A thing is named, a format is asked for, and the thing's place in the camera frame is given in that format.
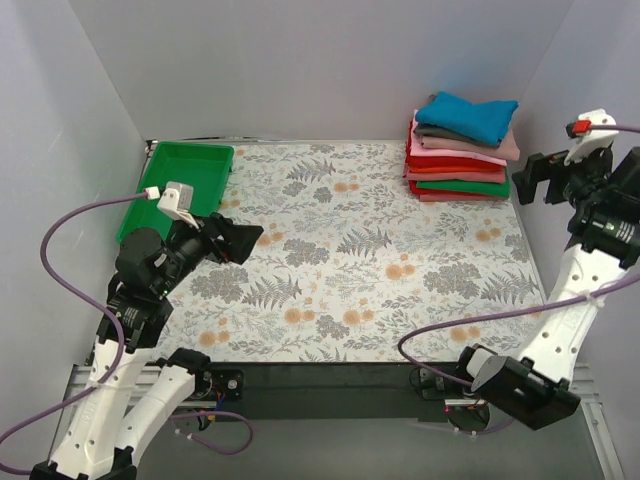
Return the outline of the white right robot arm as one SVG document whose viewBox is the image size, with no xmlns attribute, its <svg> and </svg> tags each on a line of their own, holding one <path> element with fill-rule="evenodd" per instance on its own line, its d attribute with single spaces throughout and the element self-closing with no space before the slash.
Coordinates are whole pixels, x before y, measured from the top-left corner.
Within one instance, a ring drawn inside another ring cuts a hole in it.
<svg viewBox="0 0 640 480">
<path fill-rule="evenodd" d="M 568 175 L 560 198 L 575 209 L 570 242 L 538 326 L 512 356 L 480 344 L 463 350 L 454 389 L 479 396 L 532 430 L 575 413 L 574 367 L 605 297 L 625 287 L 639 259 L 639 150 L 612 168 L 599 154 Z"/>
</svg>

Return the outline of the blue t shirt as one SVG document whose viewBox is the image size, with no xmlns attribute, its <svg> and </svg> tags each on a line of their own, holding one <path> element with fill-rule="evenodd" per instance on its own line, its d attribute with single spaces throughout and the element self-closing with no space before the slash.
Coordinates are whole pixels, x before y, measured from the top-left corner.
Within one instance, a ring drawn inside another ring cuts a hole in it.
<svg viewBox="0 0 640 480">
<path fill-rule="evenodd" d="M 517 100 L 472 103 L 447 92 L 439 92 L 415 113 L 419 124 L 453 131 L 486 145 L 497 146 L 509 131 Z"/>
</svg>

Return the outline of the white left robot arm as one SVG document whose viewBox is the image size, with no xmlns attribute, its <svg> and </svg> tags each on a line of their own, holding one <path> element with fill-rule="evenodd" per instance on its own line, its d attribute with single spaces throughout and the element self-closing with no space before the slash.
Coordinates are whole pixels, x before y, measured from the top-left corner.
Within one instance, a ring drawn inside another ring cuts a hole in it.
<svg viewBox="0 0 640 480">
<path fill-rule="evenodd" d="M 154 385 L 130 402 L 173 312 L 169 294 L 200 263 L 243 264 L 264 230 L 214 213 L 194 224 L 176 220 L 161 236 L 138 228 L 120 243 L 106 312 L 97 330 L 87 380 L 64 439 L 33 479 L 133 479 L 151 440 L 187 398 L 213 386 L 207 355 L 180 348 L 161 364 Z"/>
</svg>

